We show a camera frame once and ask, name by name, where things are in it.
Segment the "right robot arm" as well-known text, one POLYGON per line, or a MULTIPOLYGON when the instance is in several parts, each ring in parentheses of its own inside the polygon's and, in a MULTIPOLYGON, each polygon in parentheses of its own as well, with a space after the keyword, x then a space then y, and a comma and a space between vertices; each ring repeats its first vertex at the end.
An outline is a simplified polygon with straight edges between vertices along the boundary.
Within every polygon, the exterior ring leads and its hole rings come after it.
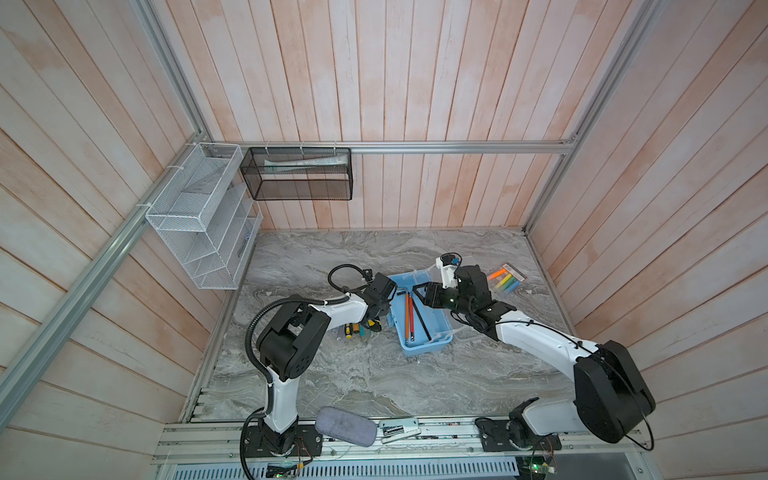
POLYGON ((616 444, 647 423, 656 401, 624 345, 580 339, 495 299, 477 265, 438 267, 440 281, 414 288, 422 304, 447 310, 461 324, 533 355, 573 384, 570 397, 532 397, 510 412, 506 430, 516 449, 533 450, 560 433, 588 432, 616 444))

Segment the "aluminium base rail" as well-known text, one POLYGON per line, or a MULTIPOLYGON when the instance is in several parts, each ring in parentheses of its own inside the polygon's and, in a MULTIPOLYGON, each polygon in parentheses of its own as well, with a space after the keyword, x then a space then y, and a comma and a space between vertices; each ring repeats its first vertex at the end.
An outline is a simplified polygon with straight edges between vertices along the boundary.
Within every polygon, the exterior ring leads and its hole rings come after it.
POLYGON ((492 422, 418 417, 410 435, 368 447, 320 436, 288 454, 240 452, 239 422, 172 424, 150 462, 152 479, 659 479, 651 455, 628 440, 604 443, 588 433, 560 433, 533 450, 502 446, 492 422))

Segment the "blue plastic tool box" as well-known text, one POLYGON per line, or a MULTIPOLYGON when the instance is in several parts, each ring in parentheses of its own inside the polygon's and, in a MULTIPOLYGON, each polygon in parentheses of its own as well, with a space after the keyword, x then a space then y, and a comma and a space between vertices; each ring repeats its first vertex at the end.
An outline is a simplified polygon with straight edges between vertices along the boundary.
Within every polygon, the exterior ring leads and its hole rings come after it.
POLYGON ((434 269, 390 275, 397 285, 390 303, 388 322, 396 329, 403 354, 414 357, 444 349, 453 341, 453 329, 445 310, 423 304, 416 285, 437 281, 434 269))

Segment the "black mesh wall basket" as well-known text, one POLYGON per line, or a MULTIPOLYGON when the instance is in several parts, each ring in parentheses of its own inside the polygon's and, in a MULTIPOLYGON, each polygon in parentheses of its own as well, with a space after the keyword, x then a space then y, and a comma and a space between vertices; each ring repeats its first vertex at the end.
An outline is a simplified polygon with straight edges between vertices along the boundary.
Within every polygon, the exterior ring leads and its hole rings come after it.
POLYGON ((352 154, 340 147, 250 147, 240 165, 256 201, 349 201, 352 154))

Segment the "grey fabric pouch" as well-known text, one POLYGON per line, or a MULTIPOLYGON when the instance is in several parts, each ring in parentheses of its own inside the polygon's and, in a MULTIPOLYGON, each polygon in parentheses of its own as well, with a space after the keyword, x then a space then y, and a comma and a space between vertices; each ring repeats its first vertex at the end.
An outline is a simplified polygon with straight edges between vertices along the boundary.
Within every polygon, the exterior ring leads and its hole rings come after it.
POLYGON ((377 424, 360 415, 334 407, 324 407, 315 419, 318 433, 360 447, 370 447, 377 436, 377 424))

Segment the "pack of coloured markers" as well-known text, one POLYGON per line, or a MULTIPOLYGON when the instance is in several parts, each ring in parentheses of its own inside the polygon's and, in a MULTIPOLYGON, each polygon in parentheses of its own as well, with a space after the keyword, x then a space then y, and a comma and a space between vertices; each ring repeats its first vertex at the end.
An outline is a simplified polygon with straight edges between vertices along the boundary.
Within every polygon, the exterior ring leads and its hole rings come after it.
POLYGON ((486 279, 495 292, 506 293, 519 287, 527 280, 527 277, 511 264, 504 263, 486 279))

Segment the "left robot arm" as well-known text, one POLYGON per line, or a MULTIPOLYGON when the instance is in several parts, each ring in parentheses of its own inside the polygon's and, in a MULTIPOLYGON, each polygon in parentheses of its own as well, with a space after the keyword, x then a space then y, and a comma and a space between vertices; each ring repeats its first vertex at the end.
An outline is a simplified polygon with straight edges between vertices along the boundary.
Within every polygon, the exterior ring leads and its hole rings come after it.
POLYGON ((291 295, 263 307, 249 323, 244 349, 250 363, 266 380, 266 405, 245 420, 239 441, 242 465, 253 457, 311 456, 321 441, 299 424, 300 377, 311 365, 327 331, 353 324, 377 324, 390 311, 397 285, 369 270, 358 288, 338 287, 332 299, 291 295))

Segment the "black hex key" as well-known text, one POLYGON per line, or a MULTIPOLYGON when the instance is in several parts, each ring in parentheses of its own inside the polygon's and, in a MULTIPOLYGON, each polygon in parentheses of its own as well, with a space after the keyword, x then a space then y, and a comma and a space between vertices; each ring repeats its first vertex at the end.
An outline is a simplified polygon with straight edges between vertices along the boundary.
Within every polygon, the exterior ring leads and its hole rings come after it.
POLYGON ((424 322, 424 319, 423 319, 423 316, 422 316, 420 310, 418 309, 417 302, 416 302, 416 299, 415 299, 415 294, 411 294, 410 298, 411 298, 412 308, 413 308, 413 311, 414 311, 414 313, 416 315, 416 318, 418 319, 418 322, 419 322, 419 324, 422 327, 422 330, 423 330, 423 332, 424 332, 424 334, 425 334, 425 336, 427 338, 427 341, 430 342, 430 341, 432 341, 432 336, 431 336, 431 333, 429 332, 429 330, 428 330, 428 328, 426 326, 426 323, 424 322))

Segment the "red handled hex key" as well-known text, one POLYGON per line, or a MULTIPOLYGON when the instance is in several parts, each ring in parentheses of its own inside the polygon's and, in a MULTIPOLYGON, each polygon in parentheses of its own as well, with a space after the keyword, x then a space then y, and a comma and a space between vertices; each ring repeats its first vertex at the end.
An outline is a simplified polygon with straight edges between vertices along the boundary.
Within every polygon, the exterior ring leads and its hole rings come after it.
POLYGON ((412 294, 406 292, 408 325, 409 325, 409 344, 412 345, 415 340, 415 309, 412 294))

